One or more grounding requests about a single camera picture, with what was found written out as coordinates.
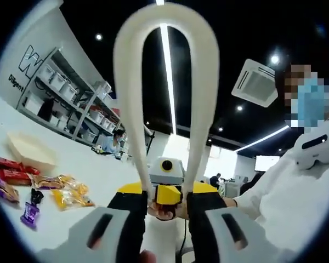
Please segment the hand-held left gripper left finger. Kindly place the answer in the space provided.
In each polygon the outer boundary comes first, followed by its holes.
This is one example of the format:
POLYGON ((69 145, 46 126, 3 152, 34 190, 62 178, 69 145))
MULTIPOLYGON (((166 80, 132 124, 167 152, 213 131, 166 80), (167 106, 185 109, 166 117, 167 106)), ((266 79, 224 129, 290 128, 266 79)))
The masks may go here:
POLYGON ((118 190, 69 229, 65 242, 38 252, 40 262, 139 262, 148 194, 118 190))

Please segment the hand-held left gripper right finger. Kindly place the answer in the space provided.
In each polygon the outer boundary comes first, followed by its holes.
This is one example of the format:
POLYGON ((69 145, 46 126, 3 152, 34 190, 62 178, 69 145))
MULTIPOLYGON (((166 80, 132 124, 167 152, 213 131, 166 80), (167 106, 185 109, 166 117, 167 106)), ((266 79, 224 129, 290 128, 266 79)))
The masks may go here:
POLYGON ((217 189, 186 181, 189 230, 196 262, 286 262, 264 229, 238 208, 227 207, 217 189))

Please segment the person's right hand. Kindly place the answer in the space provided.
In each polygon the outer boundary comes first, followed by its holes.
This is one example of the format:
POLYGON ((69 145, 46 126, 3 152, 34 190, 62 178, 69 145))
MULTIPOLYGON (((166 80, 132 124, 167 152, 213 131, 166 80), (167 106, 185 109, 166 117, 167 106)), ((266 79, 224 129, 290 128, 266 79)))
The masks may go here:
POLYGON ((161 221, 170 221, 177 217, 177 208, 177 205, 151 203, 148 205, 148 214, 161 221))

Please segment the person's left hand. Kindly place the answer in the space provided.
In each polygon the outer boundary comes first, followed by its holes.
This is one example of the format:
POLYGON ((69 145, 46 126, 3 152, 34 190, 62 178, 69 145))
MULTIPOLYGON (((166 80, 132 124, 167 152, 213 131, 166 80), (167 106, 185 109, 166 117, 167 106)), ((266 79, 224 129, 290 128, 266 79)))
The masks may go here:
POLYGON ((156 255, 153 252, 144 249, 139 255, 139 262, 140 263, 157 263, 156 255))

